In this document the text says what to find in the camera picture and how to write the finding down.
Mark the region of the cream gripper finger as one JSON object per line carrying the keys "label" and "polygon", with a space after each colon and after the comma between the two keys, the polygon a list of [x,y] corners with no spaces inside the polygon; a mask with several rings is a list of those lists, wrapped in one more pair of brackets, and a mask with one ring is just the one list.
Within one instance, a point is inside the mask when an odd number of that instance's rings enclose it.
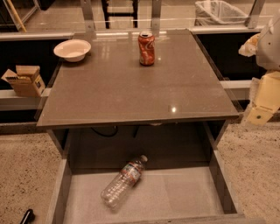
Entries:
{"label": "cream gripper finger", "polygon": [[247,116],[247,121],[254,125],[263,126],[273,115],[260,108],[252,108]]}

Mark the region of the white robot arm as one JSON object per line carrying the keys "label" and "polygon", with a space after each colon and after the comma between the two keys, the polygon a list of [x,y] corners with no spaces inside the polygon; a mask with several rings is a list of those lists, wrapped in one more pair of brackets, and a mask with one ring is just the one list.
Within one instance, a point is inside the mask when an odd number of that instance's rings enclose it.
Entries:
{"label": "white robot arm", "polygon": [[280,10],[238,53],[255,55],[256,64],[266,70],[250,87],[250,105],[244,117],[248,123],[263,126],[280,109]]}

